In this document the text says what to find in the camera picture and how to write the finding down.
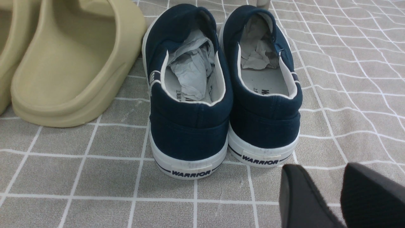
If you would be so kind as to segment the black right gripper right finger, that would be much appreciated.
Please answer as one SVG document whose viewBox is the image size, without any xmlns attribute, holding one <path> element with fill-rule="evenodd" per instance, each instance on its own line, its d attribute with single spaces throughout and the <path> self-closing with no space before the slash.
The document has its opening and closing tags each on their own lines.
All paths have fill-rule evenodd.
<svg viewBox="0 0 405 228">
<path fill-rule="evenodd" d="M 404 186 L 359 163 L 347 164 L 340 195 L 349 228 L 403 228 Z"/>
</svg>

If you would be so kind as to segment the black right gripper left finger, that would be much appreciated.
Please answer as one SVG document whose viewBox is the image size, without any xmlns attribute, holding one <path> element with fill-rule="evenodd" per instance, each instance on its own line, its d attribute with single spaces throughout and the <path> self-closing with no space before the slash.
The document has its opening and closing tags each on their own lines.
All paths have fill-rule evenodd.
<svg viewBox="0 0 405 228">
<path fill-rule="evenodd" d="M 282 228 L 345 227 L 329 209 L 312 178 L 300 165 L 283 165 L 279 207 Z"/>
</svg>

